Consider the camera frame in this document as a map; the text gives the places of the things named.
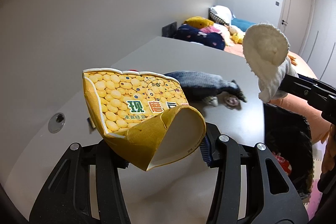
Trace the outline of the person's right hand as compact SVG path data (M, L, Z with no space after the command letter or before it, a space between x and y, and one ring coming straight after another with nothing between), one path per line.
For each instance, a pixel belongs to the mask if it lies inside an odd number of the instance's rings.
M326 150L322 161L322 173L327 173L335 166L336 141L335 141L335 125L330 128L329 138L327 140Z

